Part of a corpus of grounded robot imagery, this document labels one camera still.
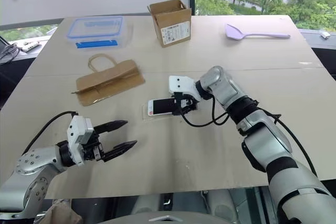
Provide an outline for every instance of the white label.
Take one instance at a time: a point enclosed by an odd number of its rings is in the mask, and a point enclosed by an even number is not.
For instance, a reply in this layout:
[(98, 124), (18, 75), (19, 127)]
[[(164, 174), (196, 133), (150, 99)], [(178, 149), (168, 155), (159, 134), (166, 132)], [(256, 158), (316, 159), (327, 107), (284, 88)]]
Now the white label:
[(163, 44), (167, 45), (190, 36), (190, 22), (161, 28)]

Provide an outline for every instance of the black cable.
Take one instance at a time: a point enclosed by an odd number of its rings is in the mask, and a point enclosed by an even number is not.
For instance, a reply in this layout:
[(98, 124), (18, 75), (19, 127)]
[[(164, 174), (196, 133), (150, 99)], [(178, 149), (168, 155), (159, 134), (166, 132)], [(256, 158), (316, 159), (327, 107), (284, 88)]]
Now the black cable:
[(16, 44), (5, 46), (5, 48), (0, 52), (0, 60), (8, 55), (12, 55), (12, 57), (8, 61), (0, 63), (0, 66), (13, 61), (19, 53), (20, 48), (18, 48)]
[(281, 117), (281, 114), (273, 114), (276, 119), (274, 120), (274, 124), (277, 124), (277, 122), (279, 121), (279, 118)]
[(33, 140), (31, 140), (31, 142), (27, 145), (25, 151), (22, 153), (22, 155), (24, 155), (25, 153), (27, 153), (29, 151), (29, 149), (31, 148), (31, 146), (36, 142), (36, 140), (41, 136), (41, 134), (43, 133), (43, 131), (56, 119), (58, 119), (60, 116), (65, 115), (65, 114), (71, 114), (71, 116), (73, 117), (74, 115), (78, 115), (78, 113), (76, 111), (65, 111), (62, 112), (56, 116), (54, 116), (52, 119), (50, 119), (44, 126), (43, 128), (36, 134), (36, 136), (33, 138)]
[(213, 115), (213, 119), (212, 119), (210, 122), (205, 123), (205, 124), (193, 124), (193, 123), (191, 123), (191, 122), (185, 117), (185, 115), (184, 115), (184, 113), (183, 113), (183, 111), (182, 111), (181, 105), (179, 104), (179, 102), (177, 102), (177, 107), (178, 107), (179, 112), (180, 112), (182, 118), (184, 119), (184, 121), (185, 121), (187, 124), (189, 124), (190, 126), (192, 126), (192, 127), (196, 127), (196, 128), (205, 127), (205, 126), (208, 126), (208, 125), (210, 125), (210, 124), (212, 124), (212, 123), (215, 123), (216, 125), (223, 125), (224, 123), (226, 123), (226, 121), (228, 120), (229, 116), (227, 116), (226, 119), (225, 119), (222, 123), (217, 123), (217, 122), (216, 122), (218, 119), (221, 119), (221, 118), (222, 118), (223, 116), (225, 116), (227, 113), (224, 112), (224, 113), (221, 114), (220, 116), (214, 118), (214, 117), (215, 117), (215, 102), (216, 102), (216, 100), (215, 100), (214, 96), (212, 96), (212, 98), (213, 98), (213, 102), (212, 102), (212, 115)]
[(299, 146), (300, 150), (302, 151), (303, 155), (305, 156), (308, 165), (311, 169), (311, 172), (314, 173), (315, 176), (317, 176), (316, 170), (313, 166), (312, 161), (310, 160), (310, 157), (308, 155), (308, 153), (306, 152), (306, 150), (303, 148), (303, 146), (301, 145), (300, 141), (297, 139), (297, 137), (294, 135), (294, 133), (284, 124), (284, 122), (282, 120), (279, 119), (278, 115), (273, 115), (270, 112), (268, 112), (267, 110), (262, 109), (266, 115), (272, 117), (273, 119), (276, 120), (276, 122), (279, 122), (279, 124), (288, 132), (288, 134), (294, 139), (295, 143)]
[(218, 125), (218, 126), (221, 126), (223, 125), (224, 123), (227, 122), (227, 120), (229, 119), (229, 115), (227, 115), (227, 117), (224, 119), (224, 121), (222, 121), (221, 123), (218, 123), (217, 120), (218, 118), (216, 119), (215, 118), (215, 104), (216, 104), (216, 99), (213, 95), (212, 96), (212, 111), (211, 111), (211, 116), (212, 116), (212, 121), (214, 122), (214, 124)]

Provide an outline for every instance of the paper bag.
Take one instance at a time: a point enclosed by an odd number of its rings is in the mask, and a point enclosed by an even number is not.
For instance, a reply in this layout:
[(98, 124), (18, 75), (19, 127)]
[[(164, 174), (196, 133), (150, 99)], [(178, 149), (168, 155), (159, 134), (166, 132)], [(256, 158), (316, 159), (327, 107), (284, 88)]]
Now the paper bag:
[[(109, 59), (114, 67), (98, 72), (92, 65), (92, 60), (98, 57)], [(77, 91), (74, 92), (83, 106), (99, 102), (145, 82), (133, 60), (117, 63), (106, 54), (97, 54), (89, 59), (88, 67), (94, 73), (78, 78)]]

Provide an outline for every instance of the cardboard box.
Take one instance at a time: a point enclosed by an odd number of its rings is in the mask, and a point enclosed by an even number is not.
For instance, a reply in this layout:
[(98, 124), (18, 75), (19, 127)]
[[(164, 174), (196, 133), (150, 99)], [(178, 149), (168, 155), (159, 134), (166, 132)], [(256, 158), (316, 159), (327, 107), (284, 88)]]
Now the cardboard box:
[(191, 9), (181, 0), (169, 0), (149, 7), (155, 32), (162, 47), (168, 47), (190, 39)]

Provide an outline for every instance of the phone screen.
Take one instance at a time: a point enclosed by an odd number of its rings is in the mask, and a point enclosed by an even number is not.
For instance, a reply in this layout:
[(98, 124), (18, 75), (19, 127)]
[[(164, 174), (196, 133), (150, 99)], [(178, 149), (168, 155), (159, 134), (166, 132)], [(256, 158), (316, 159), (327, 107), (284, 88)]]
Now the phone screen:
[(153, 101), (153, 114), (170, 113), (177, 110), (174, 98), (160, 99)]

